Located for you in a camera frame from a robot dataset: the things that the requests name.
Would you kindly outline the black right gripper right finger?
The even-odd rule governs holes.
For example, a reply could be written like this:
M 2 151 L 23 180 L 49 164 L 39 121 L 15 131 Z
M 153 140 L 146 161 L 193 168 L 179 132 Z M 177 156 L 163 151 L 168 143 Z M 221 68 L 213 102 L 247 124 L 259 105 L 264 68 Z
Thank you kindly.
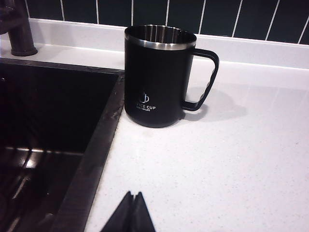
M 139 192 L 135 198 L 134 231 L 155 232 L 152 219 L 150 217 L 146 202 L 141 192 Z

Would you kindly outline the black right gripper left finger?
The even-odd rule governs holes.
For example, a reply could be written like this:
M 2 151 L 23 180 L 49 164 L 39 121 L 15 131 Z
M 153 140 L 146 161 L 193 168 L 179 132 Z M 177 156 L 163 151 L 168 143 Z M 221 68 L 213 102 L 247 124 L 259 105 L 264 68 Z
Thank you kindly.
M 134 196 L 128 191 L 102 228 L 101 232 L 127 232 L 130 225 L 130 214 L 133 201 Z

